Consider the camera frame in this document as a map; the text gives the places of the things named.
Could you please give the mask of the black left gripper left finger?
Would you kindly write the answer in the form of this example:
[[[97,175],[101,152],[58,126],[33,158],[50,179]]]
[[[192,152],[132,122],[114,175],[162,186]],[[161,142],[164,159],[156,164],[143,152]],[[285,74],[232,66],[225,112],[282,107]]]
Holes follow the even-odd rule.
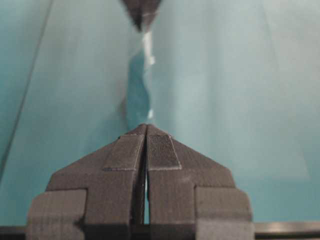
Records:
[[[143,221],[147,126],[52,174],[27,216],[28,240],[128,240]]]

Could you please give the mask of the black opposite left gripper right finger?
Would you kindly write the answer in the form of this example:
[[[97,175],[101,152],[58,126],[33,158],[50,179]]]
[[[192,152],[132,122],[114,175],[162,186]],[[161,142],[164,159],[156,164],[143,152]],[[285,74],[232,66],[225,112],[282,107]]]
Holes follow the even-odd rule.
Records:
[[[147,30],[155,20],[161,0],[121,0],[120,1],[131,18],[131,21],[138,32],[144,28]]]

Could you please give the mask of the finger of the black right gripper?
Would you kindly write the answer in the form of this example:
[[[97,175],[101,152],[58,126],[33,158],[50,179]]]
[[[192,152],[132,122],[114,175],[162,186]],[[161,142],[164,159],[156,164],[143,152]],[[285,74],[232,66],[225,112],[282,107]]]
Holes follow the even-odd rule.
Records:
[[[252,240],[248,195],[231,171],[148,125],[146,161],[153,240]]]

